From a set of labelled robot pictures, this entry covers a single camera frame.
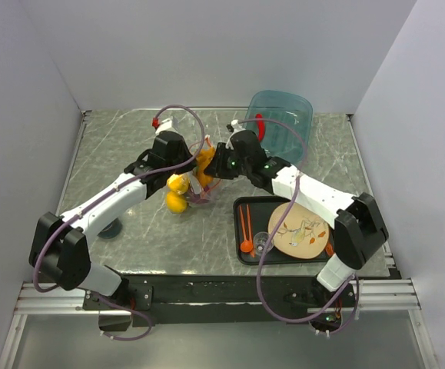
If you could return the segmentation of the aluminium frame rail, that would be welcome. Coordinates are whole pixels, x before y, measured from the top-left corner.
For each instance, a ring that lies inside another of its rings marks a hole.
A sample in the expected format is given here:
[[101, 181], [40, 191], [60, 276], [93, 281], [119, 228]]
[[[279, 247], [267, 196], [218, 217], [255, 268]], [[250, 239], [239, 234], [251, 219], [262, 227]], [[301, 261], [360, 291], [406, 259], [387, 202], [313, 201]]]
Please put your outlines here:
[[402, 280], [360, 280], [359, 311], [420, 310], [413, 282]]

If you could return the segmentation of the clear zip top bag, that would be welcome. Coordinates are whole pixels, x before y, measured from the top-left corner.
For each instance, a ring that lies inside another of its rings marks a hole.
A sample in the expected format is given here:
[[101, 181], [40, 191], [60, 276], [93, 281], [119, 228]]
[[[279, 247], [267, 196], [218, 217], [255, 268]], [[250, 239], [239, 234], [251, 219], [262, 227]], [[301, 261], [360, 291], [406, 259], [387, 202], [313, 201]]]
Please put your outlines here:
[[205, 135], [203, 141], [192, 144], [190, 149], [196, 149], [200, 144], [203, 145], [195, 159], [196, 167], [192, 172], [188, 173], [190, 187], [184, 194], [188, 203], [192, 205], [209, 203], [215, 197], [215, 188], [221, 183], [221, 179], [204, 173], [205, 168], [211, 163], [216, 152], [216, 147], [210, 141], [210, 135]]

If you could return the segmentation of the teal transparent plastic bin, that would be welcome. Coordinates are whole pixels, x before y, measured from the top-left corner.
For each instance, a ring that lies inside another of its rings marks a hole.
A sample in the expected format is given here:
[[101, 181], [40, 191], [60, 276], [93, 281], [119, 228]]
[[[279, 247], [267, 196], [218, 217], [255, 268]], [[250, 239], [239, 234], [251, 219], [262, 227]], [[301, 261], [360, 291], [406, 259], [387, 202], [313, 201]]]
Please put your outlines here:
[[266, 133], [261, 147], [270, 156], [278, 156], [299, 165], [306, 156], [311, 132], [313, 108], [301, 96], [282, 91], [260, 91], [249, 104], [244, 124], [257, 135], [255, 115], [264, 117]]

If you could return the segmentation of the yellow fake lemon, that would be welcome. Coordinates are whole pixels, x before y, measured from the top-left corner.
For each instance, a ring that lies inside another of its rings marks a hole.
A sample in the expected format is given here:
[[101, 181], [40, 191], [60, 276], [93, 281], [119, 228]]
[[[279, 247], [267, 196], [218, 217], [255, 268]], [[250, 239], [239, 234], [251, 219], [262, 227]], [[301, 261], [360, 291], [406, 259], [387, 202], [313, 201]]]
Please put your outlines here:
[[186, 211], [188, 202], [186, 199], [173, 191], [169, 191], [165, 197], [165, 203], [169, 211], [180, 214]]

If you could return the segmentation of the small clear glass cup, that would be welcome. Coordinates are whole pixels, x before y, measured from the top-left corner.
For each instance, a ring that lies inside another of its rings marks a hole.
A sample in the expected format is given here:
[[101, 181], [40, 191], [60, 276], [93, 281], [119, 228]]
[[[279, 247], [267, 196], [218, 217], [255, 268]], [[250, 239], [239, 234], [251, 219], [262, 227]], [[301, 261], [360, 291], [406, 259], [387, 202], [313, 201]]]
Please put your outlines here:
[[253, 236], [254, 255], [260, 257], [264, 253], [265, 245], [268, 242], [270, 242], [270, 244], [267, 247], [267, 252], [271, 251], [274, 247], [274, 242], [270, 238], [270, 234], [265, 231], [256, 233], [256, 235]]

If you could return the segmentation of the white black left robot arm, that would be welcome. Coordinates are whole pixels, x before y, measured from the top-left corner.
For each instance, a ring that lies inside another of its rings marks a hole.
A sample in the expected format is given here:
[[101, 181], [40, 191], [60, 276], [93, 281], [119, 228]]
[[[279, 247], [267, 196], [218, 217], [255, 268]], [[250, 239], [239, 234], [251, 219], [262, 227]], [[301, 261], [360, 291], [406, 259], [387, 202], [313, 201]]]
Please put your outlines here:
[[98, 292], [110, 308], [123, 307], [129, 298], [127, 281], [117, 271], [92, 262], [88, 246], [129, 208], [163, 188], [172, 174], [192, 168], [194, 157], [184, 138], [163, 131], [150, 149], [84, 204], [61, 215], [42, 215], [29, 255], [35, 289], [44, 290], [38, 285], [39, 276], [44, 275], [66, 291], [82, 288]]

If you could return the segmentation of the purple fake onion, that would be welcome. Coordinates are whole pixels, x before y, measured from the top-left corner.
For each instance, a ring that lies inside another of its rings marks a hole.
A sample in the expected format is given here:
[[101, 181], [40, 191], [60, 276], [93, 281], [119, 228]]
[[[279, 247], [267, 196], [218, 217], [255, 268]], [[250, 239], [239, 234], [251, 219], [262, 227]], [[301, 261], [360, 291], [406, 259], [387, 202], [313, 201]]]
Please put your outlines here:
[[206, 191], [202, 191], [200, 193], [189, 191], [187, 196], [188, 202], [191, 204], [207, 204], [211, 201], [211, 198]]

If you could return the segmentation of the beige bird pattern plate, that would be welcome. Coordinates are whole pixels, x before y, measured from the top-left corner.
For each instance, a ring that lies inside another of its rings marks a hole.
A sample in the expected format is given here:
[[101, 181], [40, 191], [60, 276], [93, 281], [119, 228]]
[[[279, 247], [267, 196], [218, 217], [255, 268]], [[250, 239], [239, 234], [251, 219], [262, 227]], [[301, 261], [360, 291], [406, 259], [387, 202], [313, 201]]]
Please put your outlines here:
[[294, 204], [278, 228], [273, 244], [284, 254], [298, 259], [315, 259], [329, 243], [330, 226], [321, 217]]

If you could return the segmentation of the orange plastic spoon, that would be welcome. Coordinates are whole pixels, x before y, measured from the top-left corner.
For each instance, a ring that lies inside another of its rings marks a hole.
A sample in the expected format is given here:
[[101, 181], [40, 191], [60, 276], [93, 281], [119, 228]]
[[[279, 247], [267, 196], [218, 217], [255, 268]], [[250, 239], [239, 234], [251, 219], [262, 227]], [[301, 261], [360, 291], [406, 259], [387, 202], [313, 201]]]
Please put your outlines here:
[[253, 243], [252, 241], [248, 240], [248, 239], [244, 239], [241, 243], [240, 243], [240, 250], [243, 253], [251, 253], [253, 251]]

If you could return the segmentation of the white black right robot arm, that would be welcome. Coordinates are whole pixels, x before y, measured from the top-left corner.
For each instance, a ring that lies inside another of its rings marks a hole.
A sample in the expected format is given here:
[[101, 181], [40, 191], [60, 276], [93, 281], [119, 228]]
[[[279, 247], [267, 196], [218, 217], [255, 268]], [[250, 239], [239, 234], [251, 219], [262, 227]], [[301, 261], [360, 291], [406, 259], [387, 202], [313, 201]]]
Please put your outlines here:
[[215, 178], [244, 176], [256, 188], [289, 200], [285, 211], [300, 205], [326, 222], [334, 232], [334, 255], [317, 274], [314, 300], [330, 306], [339, 288], [359, 271], [387, 241], [389, 234], [374, 197], [339, 191], [304, 174], [279, 157], [270, 157], [254, 132], [233, 133], [221, 142], [205, 173]]

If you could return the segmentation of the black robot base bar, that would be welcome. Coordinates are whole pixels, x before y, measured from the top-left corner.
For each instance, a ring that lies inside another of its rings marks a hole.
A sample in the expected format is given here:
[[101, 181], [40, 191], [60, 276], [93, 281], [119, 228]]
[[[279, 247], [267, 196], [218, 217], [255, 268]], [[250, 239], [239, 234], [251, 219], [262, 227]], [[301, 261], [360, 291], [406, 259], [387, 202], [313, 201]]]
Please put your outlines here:
[[204, 276], [131, 274], [129, 308], [145, 313], [153, 324], [272, 321], [258, 293], [273, 311], [291, 319], [305, 317], [328, 304], [332, 293], [314, 277]]

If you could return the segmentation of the yellow fake bell pepper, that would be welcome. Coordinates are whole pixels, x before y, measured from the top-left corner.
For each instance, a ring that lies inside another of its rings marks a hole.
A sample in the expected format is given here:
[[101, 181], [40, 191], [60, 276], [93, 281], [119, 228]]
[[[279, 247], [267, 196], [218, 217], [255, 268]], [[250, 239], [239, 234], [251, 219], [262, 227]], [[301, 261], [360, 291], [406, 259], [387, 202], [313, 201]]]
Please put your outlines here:
[[187, 174], [182, 174], [182, 175], [173, 174], [167, 180], [167, 186], [169, 190], [174, 192], [175, 194], [179, 195], [185, 194], [190, 188], [189, 176]]

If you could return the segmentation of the tan fake ginger root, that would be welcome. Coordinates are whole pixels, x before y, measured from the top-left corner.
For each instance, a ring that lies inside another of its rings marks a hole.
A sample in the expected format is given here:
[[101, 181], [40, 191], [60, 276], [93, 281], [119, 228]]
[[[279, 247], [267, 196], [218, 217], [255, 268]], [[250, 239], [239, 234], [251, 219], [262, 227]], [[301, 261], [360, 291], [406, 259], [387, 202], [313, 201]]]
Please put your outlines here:
[[212, 176], [206, 175], [204, 173], [204, 170], [211, 163], [214, 154], [215, 154], [215, 148], [211, 147], [208, 149], [202, 149], [198, 154], [198, 156], [196, 157], [197, 167], [195, 175], [196, 179], [198, 180], [202, 188], [207, 187], [214, 179]]

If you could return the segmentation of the red fake chili pepper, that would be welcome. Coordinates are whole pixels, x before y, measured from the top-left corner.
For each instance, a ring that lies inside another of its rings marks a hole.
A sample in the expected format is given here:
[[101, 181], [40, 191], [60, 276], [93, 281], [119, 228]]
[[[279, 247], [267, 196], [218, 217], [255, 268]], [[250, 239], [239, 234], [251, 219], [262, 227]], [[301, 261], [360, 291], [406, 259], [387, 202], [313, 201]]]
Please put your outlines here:
[[262, 142], [266, 133], [264, 117], [261, 113], [257, 113], [255, 119], [257, 124], [257, 138], [259, 142]]

